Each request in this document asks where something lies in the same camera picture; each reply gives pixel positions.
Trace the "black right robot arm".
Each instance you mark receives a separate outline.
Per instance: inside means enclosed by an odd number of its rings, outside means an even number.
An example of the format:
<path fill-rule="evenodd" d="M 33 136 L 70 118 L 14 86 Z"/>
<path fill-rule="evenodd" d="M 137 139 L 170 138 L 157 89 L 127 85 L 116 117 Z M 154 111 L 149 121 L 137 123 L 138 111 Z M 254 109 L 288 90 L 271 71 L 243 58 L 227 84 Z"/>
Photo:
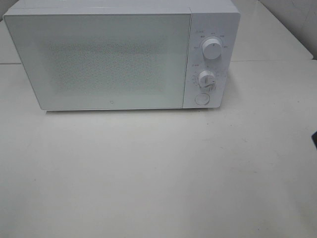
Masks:
<path fill-rule="evenodd" d="M 312 141 L 313 141 L 315 147 L 317 148 L 317 132 L 315 132 L 315 133 L 312 135 Z"/>

